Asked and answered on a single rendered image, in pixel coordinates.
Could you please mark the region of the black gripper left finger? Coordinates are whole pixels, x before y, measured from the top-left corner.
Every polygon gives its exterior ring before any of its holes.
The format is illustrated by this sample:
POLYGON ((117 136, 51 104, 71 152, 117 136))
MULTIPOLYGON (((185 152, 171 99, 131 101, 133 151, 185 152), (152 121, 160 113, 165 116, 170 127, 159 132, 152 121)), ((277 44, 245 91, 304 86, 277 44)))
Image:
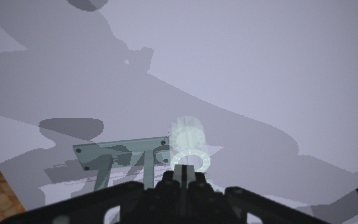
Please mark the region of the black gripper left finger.
POLYGON ((114 224, 168 224, 171 214, 183 216, 183 196, 184 165, 175 164, 155 188, 144 190, 143 183, 128 181, 7 217, 0 224, 104 224, 106 213, 117 206, 120 216, 114 224))

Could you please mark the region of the clear plastic vial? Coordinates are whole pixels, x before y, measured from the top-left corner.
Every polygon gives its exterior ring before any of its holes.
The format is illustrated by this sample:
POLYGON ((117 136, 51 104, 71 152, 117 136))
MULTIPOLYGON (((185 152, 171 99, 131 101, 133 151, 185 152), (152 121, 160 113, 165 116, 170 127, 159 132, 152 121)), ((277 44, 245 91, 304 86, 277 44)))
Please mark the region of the clear plastic vial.
POLYGON ((193 116, 176 118, 169 126, 170 165, 194 165, 195 172, 207 170, 210 154, 203 125, 193 116))

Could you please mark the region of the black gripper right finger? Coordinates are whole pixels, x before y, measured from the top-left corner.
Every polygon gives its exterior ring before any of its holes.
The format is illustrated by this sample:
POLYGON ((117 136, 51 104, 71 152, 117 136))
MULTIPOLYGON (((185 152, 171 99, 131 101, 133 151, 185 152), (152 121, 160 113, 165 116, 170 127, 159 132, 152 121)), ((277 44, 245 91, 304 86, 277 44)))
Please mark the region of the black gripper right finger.
POLYGON ((331 224, 241 187, 215 192, 194 165, 184 165, 183 216, 197 215, 200 224, 248 224, 248 213, 263 224, 331 224))

